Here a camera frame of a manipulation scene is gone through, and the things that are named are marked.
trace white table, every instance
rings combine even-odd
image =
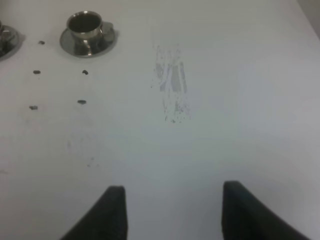
[[[60,48],[82,10],[118,31],[106,55]],[[57,240],[123,185],[130,240],[221,240],[227,180],[320,239],[320,41],[295,0],[0,0],[0,19],[25,35],[0,62],[0,239]]]

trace saucer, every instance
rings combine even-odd
[[[2,38],[4,38],[4,41],[2,50],[0,50],[0,60],[13,55],[21,43],[19,33],[10,26],[3,26]]]
[[[60,45],[68,54],[79,58],[90,58],[111,49],[116,40],[116,33],[109,22],[103,22],[102,36],[99,40],[81,44],[75,40],[70,30],[65,29],[60,37]]]

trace black object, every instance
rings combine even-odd
[[[223,186],[222,231],[224,240],[309,240],[238,181]]]
[[[109,187],[91,210],[61,240],[126,240],[124,187]]]

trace dark brown spot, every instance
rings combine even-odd
[[[38,106],[29,106],[31,110],[38,110]]]
[[[87,103],[86,100],[78,100],[78,104],[84,105],[84,104],[86,104],[86,103]]]

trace metal saucer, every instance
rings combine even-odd
[[[60,37],[60,45],[63,50],[72,56],[79,58],[90,58],[107,52],[114,46],[116,33],[112,23],[103,22],[102,35],[97,41],[88,41],[85,44],[76,41],[69,29],[65,29]]]
[[[2,47],[0,48],[0,60],[13,55],[21,43],[19,33],[11,26],[3,25]]]

